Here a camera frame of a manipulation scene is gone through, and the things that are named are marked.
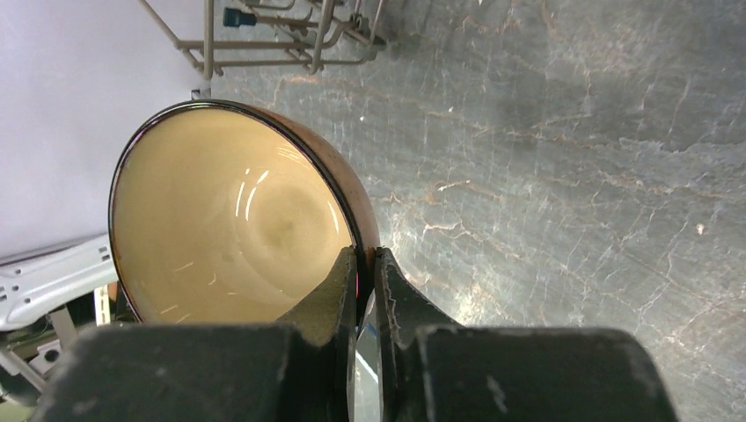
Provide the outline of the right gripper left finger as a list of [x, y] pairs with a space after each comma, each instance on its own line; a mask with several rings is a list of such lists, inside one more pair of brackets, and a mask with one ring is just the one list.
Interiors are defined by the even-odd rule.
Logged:
[[355, 250], [269, 324], [123, 324], [83, 332], [34, 421], [350, 421]]

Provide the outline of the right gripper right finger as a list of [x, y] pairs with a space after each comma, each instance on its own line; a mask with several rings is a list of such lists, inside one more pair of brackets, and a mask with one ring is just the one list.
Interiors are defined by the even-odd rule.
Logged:
[[674, 421], [657, 368], [612, 328], [467, 327], [404, 276], [373, 271], [385, 421]]

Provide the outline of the beige bowl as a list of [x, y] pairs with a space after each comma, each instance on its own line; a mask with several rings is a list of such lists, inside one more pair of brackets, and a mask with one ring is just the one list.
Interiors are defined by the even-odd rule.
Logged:
[[133, 134], [109, 195], [109, 238], [135, 317], [156, 324], [271, 322], [332, 271], [381, 244], [342, 154], [306, 126], [234, 101], [187, 101]]

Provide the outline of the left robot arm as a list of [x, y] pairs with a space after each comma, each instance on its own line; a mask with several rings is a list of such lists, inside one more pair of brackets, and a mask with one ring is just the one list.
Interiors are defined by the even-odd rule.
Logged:
[[107, 234], [1, 265], [1, 330], [25, 328], [63, 304], [117, 281]]

